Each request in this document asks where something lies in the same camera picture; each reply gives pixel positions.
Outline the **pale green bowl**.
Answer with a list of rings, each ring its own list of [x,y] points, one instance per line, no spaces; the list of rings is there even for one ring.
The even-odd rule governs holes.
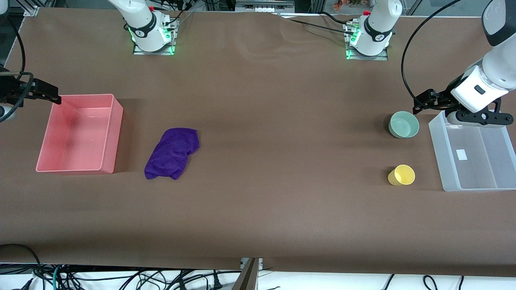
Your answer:
[[[418,134],[420,123],[413,114],[406,111],[395,112],[388,124],[389,132],[398,139],[412,138]]]

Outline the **yellow cup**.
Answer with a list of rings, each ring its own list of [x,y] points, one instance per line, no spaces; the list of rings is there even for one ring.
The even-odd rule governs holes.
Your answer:
[[[415,181],[415,172],[408,165],[398,165],[387,176],[388,182],[393,186],[410,185]]]

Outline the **purple cloth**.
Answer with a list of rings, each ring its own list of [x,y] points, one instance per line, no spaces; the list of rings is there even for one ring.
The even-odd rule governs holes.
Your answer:
[[[144,167],[145,178],[152,180],[157,177],[170,177],[178,180],[186,170],[189,156],[199,148],[197,130],[186,127],[166,130]]]

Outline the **pink plastic bin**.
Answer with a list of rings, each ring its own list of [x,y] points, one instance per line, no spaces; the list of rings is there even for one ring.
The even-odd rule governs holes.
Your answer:
[[[53,104],[35,170],[63,176],[114,172],[123,107],[113,94],[62,95]]]

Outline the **clear plastic bin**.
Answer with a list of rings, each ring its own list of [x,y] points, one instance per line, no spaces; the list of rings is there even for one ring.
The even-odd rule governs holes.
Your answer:
[[[444,191],[516,190],[516,152],[505,127],[452,125],[444,112],[428,125]],[[459,149],[468,160],[458,160]]]

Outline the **brown table cover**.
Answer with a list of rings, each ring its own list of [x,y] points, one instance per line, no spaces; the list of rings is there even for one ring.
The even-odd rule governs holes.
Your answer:
[[[0,244],[43,263],[516,277],[516,191],[444,192],[428,122],[387,128],[413,101],[400,75],[422,18],[400,18],[388,61],[273,14],[195,12],[173,56],[133,55],[117,10],[41,9],[21,29],[27,71],[61,94],[123,106],[113,174],[36,168],[49,101],[0,123]],[[147,180],[166,130],[197,130],[178,180]],[[393,186],[398,165],[415,172]]]

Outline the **white power strip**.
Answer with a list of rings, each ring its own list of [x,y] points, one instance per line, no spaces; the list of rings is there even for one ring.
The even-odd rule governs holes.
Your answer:
[[[236,12],[272,12],[276,11],[277,3],[269,0],[235,0]]]

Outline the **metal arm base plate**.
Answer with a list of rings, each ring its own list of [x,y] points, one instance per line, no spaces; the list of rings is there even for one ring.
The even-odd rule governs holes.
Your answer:
[[[387,46],[391,34],[382,41],[374,41],[367,32],[362,31],[362,27],[358,23],[348,21],[342,25],[342,28],[351,33],[344,35],[348,60],[388,60]]]
[[[130,28],[131,40],[134,42],[133,54],[174,55],[178,30],[178,19],[164,14],[147,33]]]

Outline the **aluminium frame profile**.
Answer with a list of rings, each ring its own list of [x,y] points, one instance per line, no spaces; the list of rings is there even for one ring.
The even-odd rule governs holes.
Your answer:
[[[16,0],[24,10],[24,17],[34,17],[39,7],[44,6],[40,0]]]

